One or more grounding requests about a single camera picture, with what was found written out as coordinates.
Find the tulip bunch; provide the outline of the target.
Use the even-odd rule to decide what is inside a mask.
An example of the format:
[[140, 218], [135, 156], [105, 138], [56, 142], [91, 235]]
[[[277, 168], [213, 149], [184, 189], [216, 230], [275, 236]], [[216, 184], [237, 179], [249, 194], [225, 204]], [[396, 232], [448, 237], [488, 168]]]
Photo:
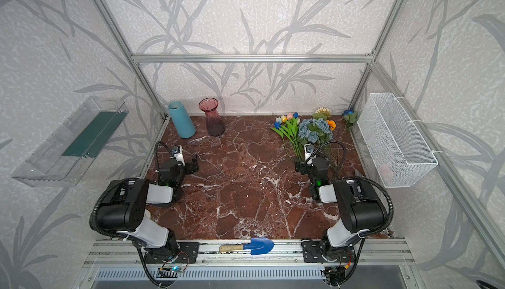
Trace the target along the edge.
[[280, 135], [282, 140], [287, 139], [289, 145], [298, 160], [302, 160], [305, 154], [302, 152], [302, 144], [299, 140], [299, 124], [301, 120], [298, 113], [290, 113], [275, 118], [272, 130]]

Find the dark red glass vase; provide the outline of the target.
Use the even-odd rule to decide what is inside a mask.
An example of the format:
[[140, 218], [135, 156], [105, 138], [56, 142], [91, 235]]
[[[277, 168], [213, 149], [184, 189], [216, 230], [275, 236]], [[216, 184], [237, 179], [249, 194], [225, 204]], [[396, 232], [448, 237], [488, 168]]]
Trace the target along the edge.
[[205, 114], [206, 129], [211, 136], [222, 135], [226, 128], [218, 112], [219, 102], [215, 98], [205, 98], [199, 103], [199, 109]]

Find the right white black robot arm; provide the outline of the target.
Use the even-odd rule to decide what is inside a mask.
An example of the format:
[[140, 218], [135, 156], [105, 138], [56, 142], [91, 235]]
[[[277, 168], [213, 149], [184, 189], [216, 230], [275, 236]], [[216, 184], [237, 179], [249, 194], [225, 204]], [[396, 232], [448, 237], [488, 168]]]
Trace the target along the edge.
[[309, 177], [309, 191], [319, 203], [335, 203], [339, 220], [323, 234], [325, 256], [350, 248], [369, 235], [384, 231], [392, 222], [394, 205], [387, 191], [365, 177], [329, 179], [329, 162], [321, 157], [295, 163], [295, 170]]

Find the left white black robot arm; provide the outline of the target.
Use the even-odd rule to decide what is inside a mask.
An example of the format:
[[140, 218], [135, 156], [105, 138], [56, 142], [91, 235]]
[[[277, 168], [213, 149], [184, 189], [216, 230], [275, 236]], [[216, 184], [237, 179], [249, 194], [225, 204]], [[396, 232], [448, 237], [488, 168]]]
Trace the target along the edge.
[[145, 249], [178, 253], [180, 247], [175, 233], [155, 223], [145, 208], [147, 205], [168, 207], [179, 201], [184, 177], [197, 171], [196, 157], [190, 163], [171, 159], [162, 164], [158, 182], [146, 178], [110, 182], [93, 207], [90, 227], [103, 236], [131, 240]]

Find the teal ceramic vase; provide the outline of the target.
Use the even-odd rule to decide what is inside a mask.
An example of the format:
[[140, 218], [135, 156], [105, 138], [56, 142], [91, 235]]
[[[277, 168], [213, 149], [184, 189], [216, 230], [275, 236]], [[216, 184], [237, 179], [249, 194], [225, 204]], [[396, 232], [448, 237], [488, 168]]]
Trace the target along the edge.
[[176, 131], [181, 138], [190, 138], [196, 133], [195, 126], [183, 103], [173, 101], [168, 104], [168, 111]]

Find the blue hydrangea bouquet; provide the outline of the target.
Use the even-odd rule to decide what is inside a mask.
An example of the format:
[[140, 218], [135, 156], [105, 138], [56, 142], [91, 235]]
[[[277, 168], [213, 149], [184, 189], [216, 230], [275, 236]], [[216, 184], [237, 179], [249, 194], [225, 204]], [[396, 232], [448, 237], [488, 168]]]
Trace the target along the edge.
[[298, 125], [298, 137], [312, 144], [323, 144], [334, 139], [327, 121], [323, 119], [304, 119]]

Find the orange flower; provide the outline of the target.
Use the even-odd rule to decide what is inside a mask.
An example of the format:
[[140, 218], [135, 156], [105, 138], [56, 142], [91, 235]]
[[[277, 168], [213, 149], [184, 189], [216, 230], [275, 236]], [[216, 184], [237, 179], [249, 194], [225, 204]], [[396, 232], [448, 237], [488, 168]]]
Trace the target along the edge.
[[328, 126], [329, 126], [329, 128], [330, 128], [330, 130], [331, 130], [331, 131], [334, 131], [334, 130], [335, 130], [335, 128], [336, 128], [336, 123], [335, 123], [335, 121], [330, 121], [330, 120], [328, 120], [328, 121], [327, 121], [327, 124], [328, 124]]

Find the yellow sunflower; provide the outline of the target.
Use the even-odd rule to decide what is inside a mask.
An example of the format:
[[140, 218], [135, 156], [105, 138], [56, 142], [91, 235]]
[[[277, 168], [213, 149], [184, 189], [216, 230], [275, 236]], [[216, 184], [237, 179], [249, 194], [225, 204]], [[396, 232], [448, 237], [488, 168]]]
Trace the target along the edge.
[[331, 117], [331, 110], [328, 107], [319, 107], [313, 114], [314, 119], [328, 120]]

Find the blue rose stem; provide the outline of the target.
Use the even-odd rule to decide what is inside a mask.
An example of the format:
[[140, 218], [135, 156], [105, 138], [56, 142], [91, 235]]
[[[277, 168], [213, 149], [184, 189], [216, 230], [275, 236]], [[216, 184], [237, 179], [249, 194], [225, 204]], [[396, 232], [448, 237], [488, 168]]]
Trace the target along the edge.
[[348, 109], [343, 112], [343, 119], [346, 121], [345, 129], [348, 130], [357, 122], [358, 114], [353, 110]]

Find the blue garden trowel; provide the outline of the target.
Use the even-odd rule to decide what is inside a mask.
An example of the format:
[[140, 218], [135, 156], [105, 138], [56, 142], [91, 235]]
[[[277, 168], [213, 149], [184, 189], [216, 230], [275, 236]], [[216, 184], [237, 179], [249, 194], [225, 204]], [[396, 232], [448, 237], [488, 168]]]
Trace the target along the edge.
[[252, 256], [258, 256], [271, 252], [273, 248], [274, 242], [269, 238], [252, 238], [245, 244], [223, 245], [220, 247], [220, 253], [249, 250]]

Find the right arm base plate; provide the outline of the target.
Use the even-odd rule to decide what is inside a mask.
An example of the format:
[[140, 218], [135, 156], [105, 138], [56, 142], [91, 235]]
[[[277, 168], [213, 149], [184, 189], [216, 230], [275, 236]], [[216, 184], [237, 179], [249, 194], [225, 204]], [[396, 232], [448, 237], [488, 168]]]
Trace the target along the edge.
[[332, 247], [328, 240], [301, 240], [302, 255], [305, 263], [347, 263], [356, 260], [353, 246]]

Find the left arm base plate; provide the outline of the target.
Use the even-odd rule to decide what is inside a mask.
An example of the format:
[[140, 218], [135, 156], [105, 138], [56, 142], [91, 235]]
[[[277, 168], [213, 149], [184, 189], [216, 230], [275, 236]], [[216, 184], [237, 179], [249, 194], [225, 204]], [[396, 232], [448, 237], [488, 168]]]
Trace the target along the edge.
[[167, 248], [147, 249], [143, 258], [146, 264], [195, 264], [199, 253], [199, 246], [199, 242], [179, 242], [177, 248], [174, 250]]

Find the aluminium front rail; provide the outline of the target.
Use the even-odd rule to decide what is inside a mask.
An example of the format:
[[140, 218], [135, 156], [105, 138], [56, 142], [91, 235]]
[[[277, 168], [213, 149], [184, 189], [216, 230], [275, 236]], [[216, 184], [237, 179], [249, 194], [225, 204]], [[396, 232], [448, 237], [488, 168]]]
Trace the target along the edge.
[[[187, 263], [182, 254], [172, 263], [183, 267], [251, 267], [251, 266], [302, 266], [308, 254], [302, 251], [301, 241], [297, 239], [274, 240], [271, 252], [252, 256], [249, 251], [221, 253], [222, 245], [244, 243], [244, 240], [198, 240], [199, 249], [195, 263]], [[415, 261], [405, 239], [368, 239], [364, 243], [358, 259], [343, 255], [343, 261], [322, 261], [310, 266], [345, 266], [349, 261], [365, 265], [414, 265]], [[119, 240], [98, 240], [86, 257], [84, 267], [140, 267], [141, 262], [136, 249], [129, 242]]]

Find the clear acrylic wall shelf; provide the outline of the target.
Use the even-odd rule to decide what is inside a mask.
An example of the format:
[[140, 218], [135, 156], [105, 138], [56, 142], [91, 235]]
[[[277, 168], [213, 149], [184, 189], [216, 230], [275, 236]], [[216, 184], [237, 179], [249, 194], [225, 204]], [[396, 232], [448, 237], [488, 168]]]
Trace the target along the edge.
[[90, 96], [12, 175], [31, 187], [74, 187], [129, 111], [126, 102]]

